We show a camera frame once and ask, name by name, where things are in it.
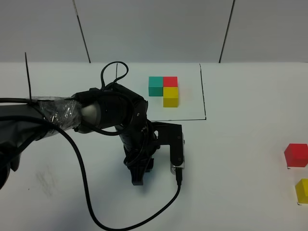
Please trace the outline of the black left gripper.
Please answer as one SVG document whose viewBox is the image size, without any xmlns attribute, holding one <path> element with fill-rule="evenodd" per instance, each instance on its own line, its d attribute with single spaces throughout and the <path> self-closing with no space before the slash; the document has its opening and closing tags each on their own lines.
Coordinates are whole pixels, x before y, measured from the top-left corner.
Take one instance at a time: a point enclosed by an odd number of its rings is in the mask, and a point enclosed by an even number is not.
<svg viewBox="0 0 308 231">
<path fill-rule="evenodd" d="M 124 131 L 122 125 L 117 126 L 117 131 L 124 145 L 124 165 L 130 168 L 131 181 L 135 186 L 143 185 L 143 176 L 150 172 L 154 166 L 152 155 L 160 148 L 153 146 L 152 142 L 157 139 L 150 120 L 135 122 L 128 130 Z"/>
</svg>

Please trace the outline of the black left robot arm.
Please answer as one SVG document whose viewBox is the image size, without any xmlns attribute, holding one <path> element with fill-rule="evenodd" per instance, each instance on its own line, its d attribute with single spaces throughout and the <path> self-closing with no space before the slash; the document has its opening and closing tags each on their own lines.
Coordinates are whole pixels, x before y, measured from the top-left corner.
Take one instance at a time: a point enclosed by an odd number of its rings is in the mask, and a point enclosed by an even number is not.
<svg viewBox="0 0 308 231">
<path fill-rule="evenodd" d="M 1 103 L 1 185 L 19 168 L 21 153 L 33 141 L 71 129 L 119 136 L 133 185 L 142 185 L 144 174 L 153 167 L 156 135 L 147 119 L 148 102 L 122 85 L 111 83 L 68 98 L 8 98 Z"/>
</svg>

